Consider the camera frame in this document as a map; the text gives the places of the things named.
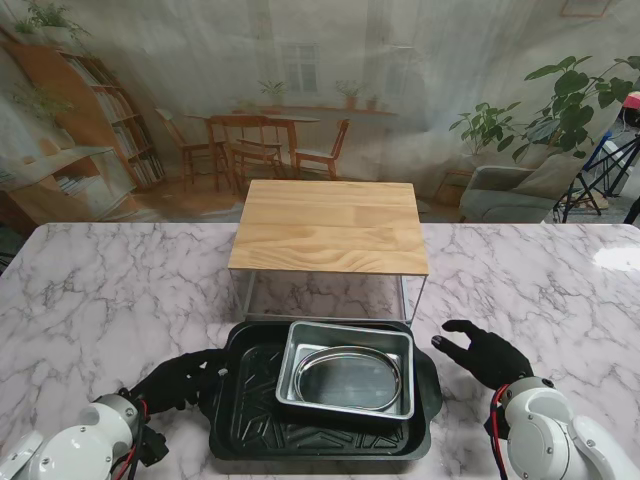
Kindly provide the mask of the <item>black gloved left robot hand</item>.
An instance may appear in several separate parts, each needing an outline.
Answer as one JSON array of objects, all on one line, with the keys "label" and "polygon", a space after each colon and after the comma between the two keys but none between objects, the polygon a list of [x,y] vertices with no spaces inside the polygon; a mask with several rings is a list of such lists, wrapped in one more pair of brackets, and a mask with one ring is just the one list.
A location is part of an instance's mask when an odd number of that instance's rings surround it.
[{"label": "black gloved left robot hand", "polygon": [[133,399],[147,405],[149,415],[187,404],[201,406],[210,400],[226,366],[222,349],[206,349],[166,360],[130,390]]}]

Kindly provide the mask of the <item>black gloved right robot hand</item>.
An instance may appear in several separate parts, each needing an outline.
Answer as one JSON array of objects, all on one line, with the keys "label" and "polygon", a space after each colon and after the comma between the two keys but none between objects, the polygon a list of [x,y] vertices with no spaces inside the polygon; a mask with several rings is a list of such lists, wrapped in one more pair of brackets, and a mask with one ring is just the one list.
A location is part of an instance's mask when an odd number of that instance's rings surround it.
[{"label": "black gloved right robot hand", "polygon": [[462,348],[441,335],[432,337],[432,345],[485,387],[498,390],[534,376],[529,360],[499,335],[481,329],[469,320],[449,320],[442,329],[463,333],[470,340],[469,346]]}]

